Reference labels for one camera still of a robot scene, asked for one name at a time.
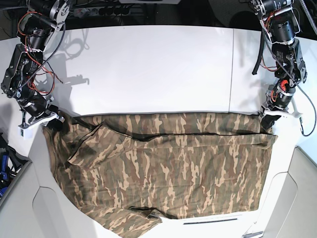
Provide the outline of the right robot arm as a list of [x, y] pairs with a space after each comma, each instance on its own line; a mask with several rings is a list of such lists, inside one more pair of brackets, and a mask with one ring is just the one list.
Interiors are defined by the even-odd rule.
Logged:
[[29, 120], [19, 125], [21, 130], [31, 129], [39, 124], [51, 130], [60, 131], [64, 117], [58, 108], [51, 104], [53, 98], [49, 91], [41, 91], [35, 85], [39, 71], [49, 74], [53, 80], [58, 77], [51, 68], [46, 69], [52, 56], [43, 54], [58, 32], [65, 34], [65, 20], [69, 14], [69, 0], [28, 0], [27, 12], [18, 21], [17, 36], [20, 43], [15, 46], [9, 67], [5, 71], [1, 90], [8, 98], [15, 99], [23, 115]]

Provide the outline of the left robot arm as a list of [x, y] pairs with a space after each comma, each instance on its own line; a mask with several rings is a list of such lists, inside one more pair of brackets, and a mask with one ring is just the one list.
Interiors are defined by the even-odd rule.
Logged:
[[259, 67], [264, 64], [265, 48], [276, 64], [268, 70], [274, 73], [277, 82], [269, 86], [260, 112], [262, 128], [268, 130], [278, 119], [289, 116], [288, 105], [297, 85], [306, 81], [307, 71], [300, 42], [296, 38], [300, 26], [293, 11], [293, 1], [253, 0], [251, 4], [262, 29], [258, 58], [252, 74], [257, 74]]

